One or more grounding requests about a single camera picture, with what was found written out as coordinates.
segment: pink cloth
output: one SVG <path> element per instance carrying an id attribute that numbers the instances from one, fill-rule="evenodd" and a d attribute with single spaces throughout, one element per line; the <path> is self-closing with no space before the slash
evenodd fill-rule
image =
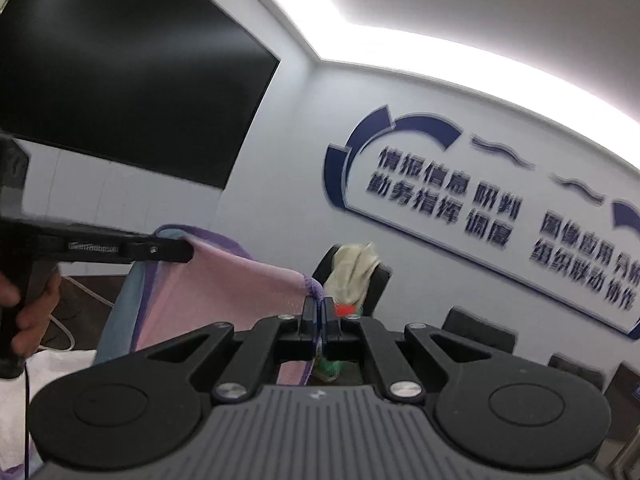
<path id="1" fill-rule="evenodd" d="M 194 248 L 191 261 L 158 269 L 136 350 L 216 321 L 228 321 L 239 332 L 263 317 L 302 312 L 308 290 L 299 272 L 187 239 Z M 305 362 L 284 363 L 278 384 L 299 384 L 304 368 Z"/>

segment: beige cloth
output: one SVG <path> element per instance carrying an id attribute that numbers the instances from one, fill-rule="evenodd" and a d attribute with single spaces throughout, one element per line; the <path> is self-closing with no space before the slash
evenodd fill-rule
<path id="1" fill-rule="evenodd" d="M 324 293 L 334 298 L 335 304 L 355 305 L 360 311 L 379 263 L 373 244 L 343 245 L 334 254 L 334 270 L 324 283 Z"/>

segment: chair backrest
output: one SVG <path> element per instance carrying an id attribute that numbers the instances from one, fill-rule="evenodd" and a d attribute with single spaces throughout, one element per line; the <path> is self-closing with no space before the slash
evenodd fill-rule
<path id="1" fill-rule="evenodd" d="M 455 306 L 447 314 L 442 329 L 477 343 L 513 353 L 517 334 Z"/>
<path id="2" fill-rule="evenodd" d="M 314 271 L 313 279 L 317 280 L 321 285 L 329 278 L 332 270 L 334 270 L 334 255 L 340 249 L 341 245 L 334 245 L 329 249 Z M 362 303 L 363 316 L 373 316 L 373 311 L 380 301 L 382 293 L 385 291 L 386 284 L 391 278 L 392 271 L 389 267 L 379 264 L 373 271 L 369 279 L 369 288 L 367 295 Z"/>
<path id="3" fill-rule="evenodd" d="M 549 359 L 548 366 L 581 377 L 585 381 L 589 381 L 600 391 L 602 391 L 604 387 L 604 373 L 596 370 L 596 368 L 588 368 L 561 354 L 553 354 L 551 359 Z"/>
<path id="4" fill-rule="evenodd" d="M 604 395 L 611 406 L 607 439 L 626 442 L 640 426 L 640 371 L 620 363 Z"/>

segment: ceiling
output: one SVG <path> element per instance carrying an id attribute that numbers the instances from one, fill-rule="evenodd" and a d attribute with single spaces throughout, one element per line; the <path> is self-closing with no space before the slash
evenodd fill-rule
<path id="1" fill-rule="evenodd" d="M 331 0 L 348 22 L 474 46 L 640 121 L 640 0 Z"/>

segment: gray gripper base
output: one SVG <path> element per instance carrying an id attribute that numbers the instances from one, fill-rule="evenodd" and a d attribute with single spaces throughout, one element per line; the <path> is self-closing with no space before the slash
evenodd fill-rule
<path id="1" fill-rule="evenodd" d="M 506 472 L 451 449 L 413 406 L 371 386 L 265 386 L 244 404 L 213 410 L 181 449 L 137 469 L 98 473 L 48 463 L 36 480 L 602 480 L 587 464 Z"/>

